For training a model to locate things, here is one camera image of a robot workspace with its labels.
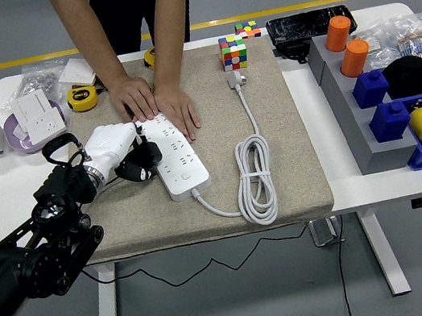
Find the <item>person's left hand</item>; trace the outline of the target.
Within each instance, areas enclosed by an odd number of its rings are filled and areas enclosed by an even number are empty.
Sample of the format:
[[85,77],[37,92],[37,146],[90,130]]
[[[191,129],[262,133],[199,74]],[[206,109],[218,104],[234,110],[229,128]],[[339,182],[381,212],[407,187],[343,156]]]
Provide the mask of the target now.
[[201,127],[199,115],[192,99],[177,84],[155,85],[155,104],[185,139],[192,143],[197,139],[196,129]]

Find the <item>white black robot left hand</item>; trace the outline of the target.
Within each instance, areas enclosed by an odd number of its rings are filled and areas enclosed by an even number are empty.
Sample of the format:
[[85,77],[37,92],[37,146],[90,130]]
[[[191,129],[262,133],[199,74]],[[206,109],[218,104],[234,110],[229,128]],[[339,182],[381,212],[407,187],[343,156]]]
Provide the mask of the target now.
[[97,127],[85,145],[85,171],[98,191],[114,172],[119,178],[141,182],[155,175],[160,161],[158,147],[141,135],[134,123],[108,124]]

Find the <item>person's right hand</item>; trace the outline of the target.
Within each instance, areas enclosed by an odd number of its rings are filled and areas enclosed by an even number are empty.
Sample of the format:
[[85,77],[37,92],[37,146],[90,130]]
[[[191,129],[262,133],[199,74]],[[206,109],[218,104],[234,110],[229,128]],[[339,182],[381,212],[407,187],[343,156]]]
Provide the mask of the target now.
[[159,112],[150,87],[143,78],[122,75],[106,87],[111,104],[124,122],[145,122]]

